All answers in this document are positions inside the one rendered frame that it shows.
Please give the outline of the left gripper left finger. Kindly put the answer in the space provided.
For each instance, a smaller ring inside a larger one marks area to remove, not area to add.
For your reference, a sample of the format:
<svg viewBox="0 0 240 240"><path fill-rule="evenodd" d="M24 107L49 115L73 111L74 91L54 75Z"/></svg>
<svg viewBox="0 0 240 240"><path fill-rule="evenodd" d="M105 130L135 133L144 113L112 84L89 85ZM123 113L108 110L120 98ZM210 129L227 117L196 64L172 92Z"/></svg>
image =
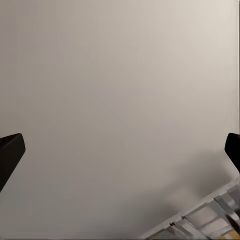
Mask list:
<svg viewBox="0 0 240 240"><path fill-rule="evenodd" d="M21 133L0 138L0 192L25 152L25 142Z"/></svg>

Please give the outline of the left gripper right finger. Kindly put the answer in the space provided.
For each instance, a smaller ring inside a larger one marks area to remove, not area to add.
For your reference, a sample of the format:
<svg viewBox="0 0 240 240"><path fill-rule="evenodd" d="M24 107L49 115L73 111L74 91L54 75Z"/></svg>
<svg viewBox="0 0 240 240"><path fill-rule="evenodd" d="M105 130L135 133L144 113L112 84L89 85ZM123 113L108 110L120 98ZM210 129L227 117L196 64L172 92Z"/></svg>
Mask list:
<svg viewBox="0 0 240 240"><path fill-rule="evenodd" d="M229 133L224 149L237 170L240 172L240 135Z"/></svg>

